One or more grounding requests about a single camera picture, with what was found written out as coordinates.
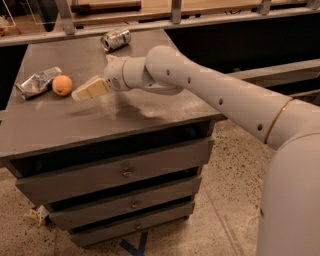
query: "drawer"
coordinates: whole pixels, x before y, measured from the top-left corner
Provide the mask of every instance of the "drawer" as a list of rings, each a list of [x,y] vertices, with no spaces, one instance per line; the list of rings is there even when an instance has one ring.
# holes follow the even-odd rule
[[[192,214],[194,202],[170,207],[164,211],[128,220],[121,224],[96,228],[71,235],[71,240],[80,247],[93,245],[125,234],[141,231]]]
[[[50,219],[62,230],[73,229],[118,215],[141,211],[154,205],[192,196],[199,191],[201,177],[169,182],[141,189],[122,196],[80,205],[50,214]]]
[[[210,138],[178,143],[110,162],[99,161],[16,181],[34,205],[105,190],[208,163]]]

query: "drawer handle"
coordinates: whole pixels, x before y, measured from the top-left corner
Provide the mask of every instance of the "drawer handle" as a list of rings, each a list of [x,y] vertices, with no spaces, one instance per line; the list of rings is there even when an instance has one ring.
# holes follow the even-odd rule
[[[132,209],[137,209],[137,208],[138,208],[138,204],[137,204],[136,201],[132,201],[132,203],[131,203],[131,208],[132,208]]]
[[[124,168],[122,172],[122,176],[124,178],[129,178],[132,175],[132,172],[129,171],[129,168]]]
[[[141,229],[141,225],[139,222],[136,223],[136,230],[140,230]]]

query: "white cylinder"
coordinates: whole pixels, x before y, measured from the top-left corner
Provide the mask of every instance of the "white cylinder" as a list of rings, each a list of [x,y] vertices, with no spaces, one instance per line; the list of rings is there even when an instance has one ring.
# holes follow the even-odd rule
[[[129,58],[123,66],[123,76],[130,88],[148,88],[155,81],[147,71],[145,57]]]
[[[265,178],[257,256],[320,254],[320,129],[292,138]]]
[[[108,65],[104,69],[104,78],[115,90],[130,90],[123,79],[123,66],[129,57],[108,57]]]
[[[200,66],[168,46],[151,49],[146,57],[146,66],[158,84],[178,85],[190,90],[263,142],[277,115],[291,100]]]

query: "orange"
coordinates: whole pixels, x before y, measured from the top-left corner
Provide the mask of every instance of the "orange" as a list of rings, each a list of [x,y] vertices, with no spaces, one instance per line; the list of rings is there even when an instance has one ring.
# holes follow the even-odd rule
[[[60,96],[66,96],[72,91],[72,80],[65,75],[56,76],[52,82],[52,90]]]

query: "metal railing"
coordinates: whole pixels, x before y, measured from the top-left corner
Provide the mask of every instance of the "metal railing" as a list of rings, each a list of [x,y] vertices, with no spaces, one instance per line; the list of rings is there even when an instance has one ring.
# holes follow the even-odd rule
[[[32,35],[19,35],[8,36],[0,38],[0,47],[9,45],[40,43],[48,41],[58,41],[65,39],[74,39],[89,36],[98,36],[106,33],[115,28],[119,28],[118,25],[108,24],[99,27],[88,27],[85,29],[76,29],[72,21],[72,14],[67,0],[55,0],[61,17],[61,24],[63,31],[52,31],[46,33],[38,33]],[[240,22],[246,20],[261,20],[272,19],[280,17],[290,17],[297,15],[320,13],[320,0],[310,0],[306,3],[305,7],[287,8],[277,11],[271,10],[272,1],[262,0],[257,8],[256,12],[239,13],[236,15],[203,15],[200,18],[182,19],[182,0],[172,0],[171,5],[171,18],[170,20],[159,20],[157,22],[146,23],[123,23],[131,31],[141,31],[149,29],[171,29],[171,28],[183,28],[194,27],[202,25],[214,25],[221,23]]]

